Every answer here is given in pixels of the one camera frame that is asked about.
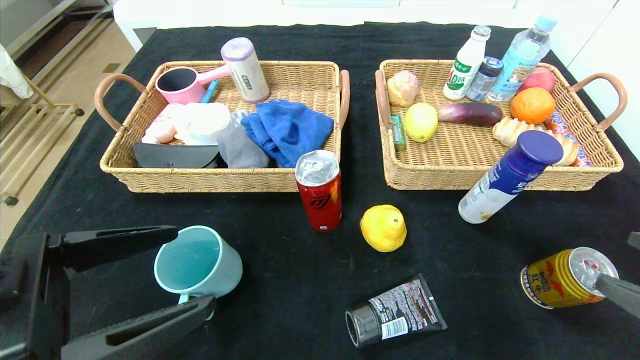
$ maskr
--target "gray sock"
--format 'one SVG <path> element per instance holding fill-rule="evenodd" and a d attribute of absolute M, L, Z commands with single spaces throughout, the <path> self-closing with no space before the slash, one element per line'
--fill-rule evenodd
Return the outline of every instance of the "gray sock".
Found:
<path fill-rule="evenodd" d="M 247 136 L 244 126 L 229 126 L 218 137 L 220 156 L 229 168 L 263 168 L 269 156 Z"/>

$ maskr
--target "pink container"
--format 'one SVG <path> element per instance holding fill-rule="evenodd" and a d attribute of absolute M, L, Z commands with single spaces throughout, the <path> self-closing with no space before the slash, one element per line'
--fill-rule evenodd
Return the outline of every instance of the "pink container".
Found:
<path fill-rule="evenodd" d="M 169 103 L 200 102 L 205 93 L 204 84 L 230 75 L 226 65 L 202 74 L 190 67 L 175 67 L 158 77 L 156 89 Z"/>

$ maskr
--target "gold can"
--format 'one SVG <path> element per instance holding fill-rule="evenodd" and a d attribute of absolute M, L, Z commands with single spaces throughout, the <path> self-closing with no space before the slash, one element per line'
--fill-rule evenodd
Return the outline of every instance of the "gold can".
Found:
<path fill-rule="evenodd" d="M 554 309 L 604 299 L 594 287 L 600 274 L 618 278 L 618 271 L 606 256 L 590 247 L 578 247 L 525 266 L 520 282 L 535 304 Z"/>

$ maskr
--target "basket handle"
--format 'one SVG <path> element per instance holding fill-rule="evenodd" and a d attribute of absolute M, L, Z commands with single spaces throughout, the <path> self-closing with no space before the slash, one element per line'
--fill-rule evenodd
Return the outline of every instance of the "basket handle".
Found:
<path fill-rule="evenodd" d="M 95 109 L 98 111 L 100 116 L 104 119 L 104 121 L 109 124 L 116 132 L 122 129 L 121 123 L 119 123 L 116 119 L 114 119 L 111 114 L 104 107 L 104 94 L 109 90 L 111 85 L 116 80 L 124 80 L 129 84 L 133 85 L 141 93 L 146 93 L 147 89 L 142 86 L 141 83 L 134 80 L 132 77 L 125 74 L 111 74 L 104 78 L 99 84 L 98 87 L 95 88 L 95 93 L 93 95 L 93 103 L 95 104 Z"/>
<path fill-rule="evenodd" d="M 349 82 L 349 72 L 340 71 L 340 130 L 344 127 L 349 114 L 349 104 L 351 102 L 351 83 Z"/>
<path fill-rule="evenodd" d="M 588 76 L 586 79 L 571 86 L 569 89 L 571 89 L 574 92 L 578 92 L 578 90 L 580 90 L 585 85 L 587 85 L 588 83 L 592 82 L 595 79 L 607 80 L 608 82 L 611 83 L 613 88 L 616 89 L 616 92 L 618 93 L 618 107 L 613 111 L 613 113 L 611 113 L 611 115 L 609 115 L 609 117 L 607 117 L 606 119 L 601 121 L 598 125 L 596 125 L 596 128 L 606 130 L 620 116 L 620 114 L 622 114 L 622 112 L 625 111 L 625 108 L 627 107 L 627 103 L 628 103 L 627 89 L 625 89 L 625 87 L 622 85 L 620 80 L 618 80 L 618 78 L 606 72 L 599 72 L 598 74 L 593 74 L 591 76 Z"/>
<path fill-rule="evenodd" d="M 387 89 L 385 88 L 385 76 L 382 70 L 376 70 L 376 101 L 378 102 L 378 112 L 382 118 L 382 124 L 385 129 L 389 130 L 389 100 L 387 98 Z"/>

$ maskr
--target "light blue cup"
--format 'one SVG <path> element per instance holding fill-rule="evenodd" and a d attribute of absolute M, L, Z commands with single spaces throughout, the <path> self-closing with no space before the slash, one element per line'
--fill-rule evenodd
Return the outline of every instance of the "light blue cup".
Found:
<path fill-rule="evenodd" d="M 242 260 L 214 229 L 195 225 L 160 248 L 154 274 L 163 289 L 180 294 L 181 304 L 189 296 L 230 293 L 242 278 Z"/>

